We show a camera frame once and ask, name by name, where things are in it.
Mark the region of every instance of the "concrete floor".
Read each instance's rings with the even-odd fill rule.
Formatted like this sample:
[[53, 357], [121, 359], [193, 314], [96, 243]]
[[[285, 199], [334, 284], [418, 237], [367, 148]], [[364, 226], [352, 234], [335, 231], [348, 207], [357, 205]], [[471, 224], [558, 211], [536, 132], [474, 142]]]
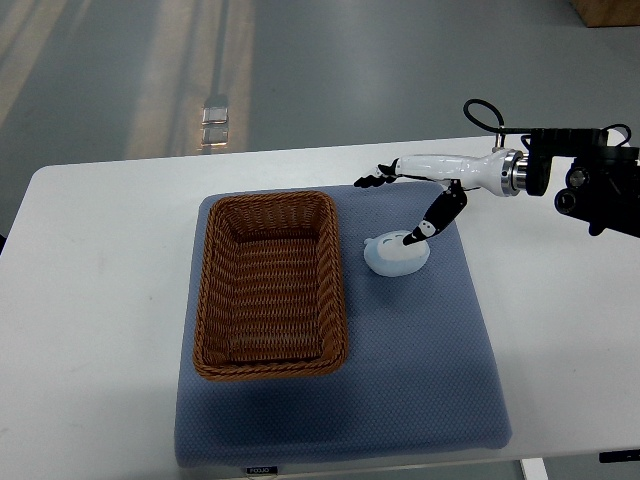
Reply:
[[[0, 0], [0, 234], [43, 166], [201, 153], [203, 104], [229, 107], [214, 153], [482, 135], [471, 97], [512, 126], [640, 134], [638, 79], [640, 27], [587, 29], [568, 0]], [[394, 475], [522, 478], [515, 462]]]

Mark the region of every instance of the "brown wicker basket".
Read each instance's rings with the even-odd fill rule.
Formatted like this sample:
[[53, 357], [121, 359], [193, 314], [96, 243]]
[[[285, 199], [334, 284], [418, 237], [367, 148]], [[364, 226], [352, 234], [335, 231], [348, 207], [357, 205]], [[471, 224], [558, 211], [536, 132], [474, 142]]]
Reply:
[[207, 380], [330, 373], [347, 356], [335, 204], [322, 192], [240, 195], [209, 212], [193, 364]]

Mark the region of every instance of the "cable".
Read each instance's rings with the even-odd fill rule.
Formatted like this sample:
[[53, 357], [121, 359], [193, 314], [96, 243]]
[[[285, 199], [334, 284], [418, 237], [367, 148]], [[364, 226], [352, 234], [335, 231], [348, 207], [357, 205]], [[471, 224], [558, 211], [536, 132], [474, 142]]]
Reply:
[[618, 128], [622, 128], [624, 129], [625, 132], [627, 132], [627, 136], [625, 137], [625, 139], [621, 141], [618, 145], [616, 145], [616, 147], [621, 147], [622, 145], [627, 143], [629, 140], [631, 140], [631, 129], [627, 125], [625, 125], [624, 123], [614, 123], [613, 125], [609, 125], [608, 127], [603, 128], [602, 130], [608, 131], [608, 130], [613, 130]]
[[[491, 112], [498, 119], [498, 127], [497, 128], [496, 127], [491, 127], [491, 126], [487, 125], [486, 123], [482, 123], [476, 117], [471, 115], [471, 112], [469, 112], [469, 107], [471, 105], [482, 105], [483, 107], [488, 108], [489, 110], [491, 110]], [[462, 111], [464, 112], [464, 116], [467, 117], [467, 119], [471, 123], [473, 123], [474, 125], [482, 128], [483, 130], [486, 130], [487, 132], [495, 133], [496, 135], [503, 135], [504, 136], [504, 135], [513, 135], [513, 134], [530, 134], [532, 132], [532, 130], [533, 130], [531, 128], [505, 128], [505, 126], [504, 126], [504, 118], [502, 117], [502, 114], [500, 113], [500, 110], [498, 110], [495, 106], [493, 106], [492, 104], [490, 104], [486, 100], [482, 100], [480, 98], [472, 98], [471, 100], [467, 100], [467, 102], [464, 104], [464, 107], [462, 107]]]
[[527, 147], [527, 150], [531, 150], [531, 144], [529, 143], [529, 140], [531, 140], [531, 135], [523, 135], [520, 137], [520, 141], [525, 147]]
[[435, 182], [433, 178], [418, 177], [417, 175], [402, 175], [404, 178], [411, 178], [412, 180], [426, 180], [427, 182]]

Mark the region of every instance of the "plush toy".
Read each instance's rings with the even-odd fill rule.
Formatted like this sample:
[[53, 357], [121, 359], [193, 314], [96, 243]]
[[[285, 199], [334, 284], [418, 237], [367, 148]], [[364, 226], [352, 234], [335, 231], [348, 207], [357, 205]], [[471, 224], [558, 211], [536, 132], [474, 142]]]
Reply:
[[402, 239], [410, 233], [397, 230], [367, 238], [364, 260], [369, 268], [384, 277], [399, 277], [420, 270], [429, 258], [429, 245], [426, 240], [404, 245]]

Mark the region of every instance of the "blue cushion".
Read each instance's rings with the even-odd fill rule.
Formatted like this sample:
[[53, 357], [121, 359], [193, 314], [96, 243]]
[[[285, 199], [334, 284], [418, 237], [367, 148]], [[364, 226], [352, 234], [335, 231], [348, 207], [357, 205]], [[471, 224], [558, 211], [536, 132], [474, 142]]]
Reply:
[[349, 356], [323, 377], [219, 383], [191, 355], [207, 214], [196, 227], [178, 398], [182, 467], [271, 465], [502, 448], [511, 437], [491, 344], [455, 224], [429, 240], [412, 275], [386, 278], [364, 239], [411, 230], [442, 189], [401, 183], [333, 197], [340, 224]]

